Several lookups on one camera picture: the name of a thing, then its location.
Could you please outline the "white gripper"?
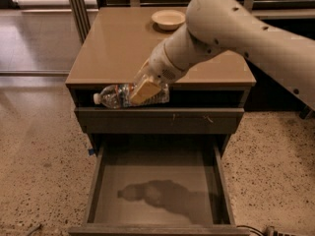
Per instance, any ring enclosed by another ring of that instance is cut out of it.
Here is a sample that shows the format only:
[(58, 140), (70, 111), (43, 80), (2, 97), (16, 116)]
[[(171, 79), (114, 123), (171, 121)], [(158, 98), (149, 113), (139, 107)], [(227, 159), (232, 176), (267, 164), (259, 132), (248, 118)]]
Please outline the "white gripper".
[(150, 75), (165, 84), (172, 84), (184, 77), (188, 69), (188, 56), (183, 53), (183, 49), (171, 40), (162, 41), (136, 74), (136, 86), (130, 94), (130, 102), (140, 105), (161, 91), (160, 85)]

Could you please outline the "dark robot base part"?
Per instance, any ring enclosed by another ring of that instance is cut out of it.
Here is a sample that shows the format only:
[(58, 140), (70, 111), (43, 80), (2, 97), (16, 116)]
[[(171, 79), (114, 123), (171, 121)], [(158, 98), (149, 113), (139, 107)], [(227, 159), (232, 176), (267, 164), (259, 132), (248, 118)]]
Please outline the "dark robot base part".
[(307, 119), (313, 115), (313, 110), (309, 106), (305, 106), (303, 110), (299, 113), (301, 119)]

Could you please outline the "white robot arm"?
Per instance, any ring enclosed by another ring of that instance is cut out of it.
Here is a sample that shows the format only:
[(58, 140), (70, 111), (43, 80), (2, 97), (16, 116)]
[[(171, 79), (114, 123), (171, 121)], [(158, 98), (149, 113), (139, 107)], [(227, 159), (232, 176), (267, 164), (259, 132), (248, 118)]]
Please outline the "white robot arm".
[(143, 104), (226, 50), (315, 109), (315, 41), (258, 20), (236, 0), (191, 0), (184, 25), (153, 50), (136, 75), (130, 101)]

